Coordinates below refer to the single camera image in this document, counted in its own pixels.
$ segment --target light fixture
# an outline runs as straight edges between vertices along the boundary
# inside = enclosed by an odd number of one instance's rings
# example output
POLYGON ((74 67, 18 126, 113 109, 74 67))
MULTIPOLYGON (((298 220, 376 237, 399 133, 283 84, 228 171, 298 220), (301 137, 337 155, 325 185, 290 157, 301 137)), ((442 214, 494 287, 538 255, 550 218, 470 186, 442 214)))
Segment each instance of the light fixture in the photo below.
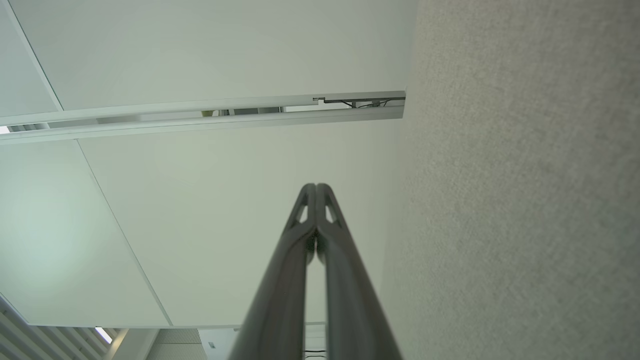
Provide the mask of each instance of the light fixture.
POLYGON ((98 334, 100 334, 100 336, 102 336, 104 338, 105 341, 107 341, 109 344, 113 341, 113 339, 111 339, 111 336, 109 336, 109 334, 107 334, 107 332, 99 326, 95 327, 95 330, 98 332, 98 334))

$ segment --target white ceiling tile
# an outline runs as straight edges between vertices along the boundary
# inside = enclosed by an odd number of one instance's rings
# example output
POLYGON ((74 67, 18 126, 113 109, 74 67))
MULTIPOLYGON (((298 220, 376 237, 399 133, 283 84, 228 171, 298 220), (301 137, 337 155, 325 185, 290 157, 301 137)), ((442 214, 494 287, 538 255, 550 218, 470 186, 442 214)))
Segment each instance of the white ceiling tile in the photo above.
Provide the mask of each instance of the white ceiling tile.
POLYGON ((75 140, 0 145, 0 274, 32 324, 167 325, 75 140))
MULTIPOLYGON (((174 325, 238 325, 305 183, 333 187, 376 289, 399 120, 86 138, 80 144, 174 325)), ((307 322, 325 321, 324 266, 307 322)))

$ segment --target louvered panel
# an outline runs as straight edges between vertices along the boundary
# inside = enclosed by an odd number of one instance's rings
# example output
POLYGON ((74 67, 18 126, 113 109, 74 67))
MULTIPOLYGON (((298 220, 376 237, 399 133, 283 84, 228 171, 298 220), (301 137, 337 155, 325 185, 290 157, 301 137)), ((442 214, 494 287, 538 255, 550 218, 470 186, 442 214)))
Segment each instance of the louvered panel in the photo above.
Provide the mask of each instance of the louvered panel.
POLYGON ((7 332, 7 338, 14 338, 15 341, 13 341, 13 344, 31 358, 53 360, 51 356, 44 352, 37 343, 29 339, 29 337, 18 329, 4 314, 0 315, 0 326, 3 328, 3 331, 7 332))
POLYGON ((0 348, 3 352, 6 352, 8 355, 18 360, 32 360, 27 356, 27 354, 25 354, 2 334, 0 334, 0 348))
POLYGON ((71 357, 69 355, 67 355, 62 349, 60 349, 59 346, 57 346, 55 344, 55 342, 53 342, 52 339, 50 339, 45 333, 44 331, 42 331, 39 327, 37 326, 31 326, 29 327, 31 331, 33 331, 33 334, 38 338, 38 342, 42 343, 43 346, 46 346, 48 349, 50 349, 50 351, 52 353, 55 354, 55 356, 58 359, 61 360, 72 360, 71 357))
POLYGON ((89 345, 91 345, 93 349, 96 350, 98 353, 100 353, 101 355, 104 355, 107 353, 107 347, 104 346, 104 343, 100 341, 100 339, 98 339, 98 337, 96 336, 97 332, 95 331, 95 329, 79 327, 76 330, 81 333, 81 336, 84 338, 84 340, 87 343, 89 343, 89 345))
MULTIPOLYGON (((110 332, 115 338, 119 329, 110 332)), ((30 326, 1 297, 0 336, 10 360, 102 360, 111 346, 93 328, 30 326)))
POLYGON ((200 344, 198 329, 162 329, 156 344, 200 344))
POLYGON ((82 352, 80 352, 80 350, 76 348, 76 346, 71 341, 69 341, 69 339, 57 327, 47 327, 47 329, 56 337, 56 339, 58 339, 63 344, 63 346, 67 350, 71 351, 71 353, 73 353, 73 355, 77 359, 89 360, 82 352))
POLYGON ((110 327, 105 327, 104 330, 111 336, 111 339, 115 339, 118 336, 118 331, 116 329, 112 329, 110 327))
POLYGON ((147 360, 207 360, 202 344, 154 344, 147 360))
POLYGON ((67 336, 69 341, 71 341, 80 352, 82 352, 86 357, 93 360, 100 360, 102 356, 100 356, 91 345, 87 344, 87 342, 78 334, 75 328, 73 327, 61 327, 60 328, 64 335, 67 336))

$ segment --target wall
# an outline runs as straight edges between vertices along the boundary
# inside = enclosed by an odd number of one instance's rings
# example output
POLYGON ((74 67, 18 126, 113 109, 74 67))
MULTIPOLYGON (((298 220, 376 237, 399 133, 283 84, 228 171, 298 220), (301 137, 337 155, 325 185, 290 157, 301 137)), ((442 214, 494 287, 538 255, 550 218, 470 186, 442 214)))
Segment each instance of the wall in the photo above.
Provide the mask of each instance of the wall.
POLYGON ((640 358, 640 6, 417 22, 382 289, 405 359, 640 358))

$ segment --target wire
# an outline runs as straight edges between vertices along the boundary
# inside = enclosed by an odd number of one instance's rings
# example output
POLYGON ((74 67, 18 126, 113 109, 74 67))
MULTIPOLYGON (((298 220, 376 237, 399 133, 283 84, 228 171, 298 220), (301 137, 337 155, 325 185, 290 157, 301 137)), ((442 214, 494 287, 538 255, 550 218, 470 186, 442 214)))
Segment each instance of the wire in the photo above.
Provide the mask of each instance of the wire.
POLYGON ((376 104, 374 104, 374 103, 372 102, 372 103, 370 103, 370 104, 366 104, 366 105, 353 106, 352 104, 350 104, 350 103, 348 103, 348 102, 346 102, 346 101, 342 101, 342 100, 340 100, 340 102, 341 102, 342 104, 347 104, 347 105, 349 105, 350 107, 352 107, 352 108, 354 108, 354 109, 366 108, 366 107, 375 107, 375 106, 386 106, 386 105, 387 105, 387 103, 388 103, 389 101, 391 101, 391 99, 389 99, 389 100, 385 100, 385 101, 382 101, 382 102, 378 102, 378 103, 376 103, 376 104))
POLYGON ((340 100, 340 102, 341 102, 342 104, 347 104, 347 105, 349 105, 350 107, 355 108, 355 106, 351 105, 350 103, 348 103, 348 102, 346 102, 346 101, 342 101, 342 100, 340 100))
POLYGON ((386 101, 383 101, 383 102, 379 102, 378 104, 371 103, 371 104, 361 105, 361 106, 358 106, 358 108, 366 108, 367 106, 374 107, 374 105, 375 106, 380 106, 380 105, 386 106, 389 101, 391 101, 391 100, 386 100, 386 101))

